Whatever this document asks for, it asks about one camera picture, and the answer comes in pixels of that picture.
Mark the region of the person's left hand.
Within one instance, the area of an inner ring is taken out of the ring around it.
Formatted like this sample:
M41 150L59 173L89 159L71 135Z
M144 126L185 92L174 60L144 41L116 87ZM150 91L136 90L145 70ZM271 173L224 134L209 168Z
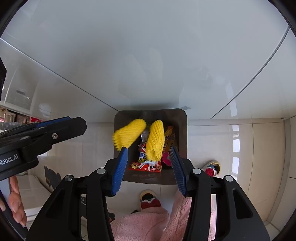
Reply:
M18 180L16 176L10 177L10 185L11 193L8 198L8 205L12 211L14 220L17 223L21 224L22 227L26 227L27 216L23 207Z

